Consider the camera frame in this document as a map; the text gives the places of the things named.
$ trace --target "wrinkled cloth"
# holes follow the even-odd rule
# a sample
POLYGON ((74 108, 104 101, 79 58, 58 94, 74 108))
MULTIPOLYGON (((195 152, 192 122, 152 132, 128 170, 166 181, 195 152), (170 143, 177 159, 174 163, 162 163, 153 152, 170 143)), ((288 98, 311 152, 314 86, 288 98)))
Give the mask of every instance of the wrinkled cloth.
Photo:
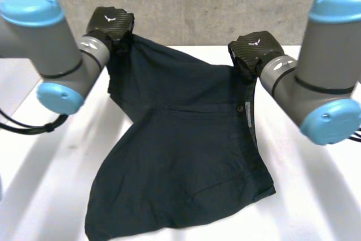
POLYGON ((134 34, 128 45, 107 65, 108 92, 134 123, 94 179, 89 241, 209 224, 274 194, 254 132, 256 82, 134 34))

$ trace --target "white tabletop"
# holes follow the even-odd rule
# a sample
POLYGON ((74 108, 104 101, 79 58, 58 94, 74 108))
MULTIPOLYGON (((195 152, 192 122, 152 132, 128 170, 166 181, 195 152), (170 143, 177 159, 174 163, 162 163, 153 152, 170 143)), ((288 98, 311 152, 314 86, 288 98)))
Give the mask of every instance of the white tabletop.
MULTIPOLYGON (((229 64, 226 46, 177 46, 212 64, 229 64)), ((297 58, 299 46, 284 46, 297 58)), ((90 186, 113 145, 131 125, 109 99, 103 71, 79 113, 55 132, 18 135, 0 131, 0 240, 84 241, 90 186)), ((361 102, 361 87, 354 98, 361 102)), ((361 145, 349 140, 317 146, 256 86, 259 152, 277 194, 210 225, 163 229, 117 240, 134 241, 358 241, 361 236, 361 145)), ((16 120, 43 125, 56 114, 36 99, 36 89, 16 120)))

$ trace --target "shirt button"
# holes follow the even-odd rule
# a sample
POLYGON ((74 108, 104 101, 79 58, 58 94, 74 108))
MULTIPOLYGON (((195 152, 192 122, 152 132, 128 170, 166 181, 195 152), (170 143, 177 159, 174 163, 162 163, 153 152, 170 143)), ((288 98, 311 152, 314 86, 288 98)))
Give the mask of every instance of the shirt button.
POLYGON ((243 112, 243 106, 237 106, 237 112, 238 113, 241 113, 241 112, 243 112))

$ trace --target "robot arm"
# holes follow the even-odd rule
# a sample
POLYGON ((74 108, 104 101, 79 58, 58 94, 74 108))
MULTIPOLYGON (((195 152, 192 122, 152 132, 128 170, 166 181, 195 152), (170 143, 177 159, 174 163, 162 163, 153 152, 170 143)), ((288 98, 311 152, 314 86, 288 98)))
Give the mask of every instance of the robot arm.
POLYGON ((361 75, 361 0, 314 0, 298 61, 268 32, 229 45, 245 78, 262 86, 311 141, 333 144, 361 124, 350 98, 361 75))
POLYGON ((133 14, 98 7, 76 43, 57 0, 3 0, 0 11, 0 54, 29 58, 43 78, 38 100, 64 115, 83 105, 110 51, 134 24, 133 14))
MULTIPOLYGON (((0 55, 29 58, 44 80, 39 101, 65 115, 83 105, 110 52, 134 26, 133 14, 99 7, 76 43, 57 0, 3 0, 0 14, 0 55)), ((315 0, 299 61, 269 32, 241 36, 228 48, 246 83, 259 77, 301 132, 324 145, 361 124, 360 106, 350 99, 361 74, 360 40, 361 0, 315 0)))

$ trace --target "blue joint cap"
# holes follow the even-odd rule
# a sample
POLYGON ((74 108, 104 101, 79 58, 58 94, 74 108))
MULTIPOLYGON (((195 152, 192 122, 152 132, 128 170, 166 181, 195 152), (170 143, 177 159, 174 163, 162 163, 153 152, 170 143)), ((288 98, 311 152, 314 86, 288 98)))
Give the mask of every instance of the blue joint cap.
POLYGON ((361 124, 361 108, 353 99, 324 104, 303 120, 301 132, 318 145, 334 144, 348 138, 361 124))
POLYGON ((309 19, 323 24, 361 21, 361 0, 314 0, 309 19))
POLYGON ((78 92, 51 82, 39 86, 37 98, 43 106, 58 114, 72 115, 84 104, 84 98, 78 92))
POLYGON ((1 16, 11 24, 41 28, 65 19, 58 0, 2 0, 1 16))

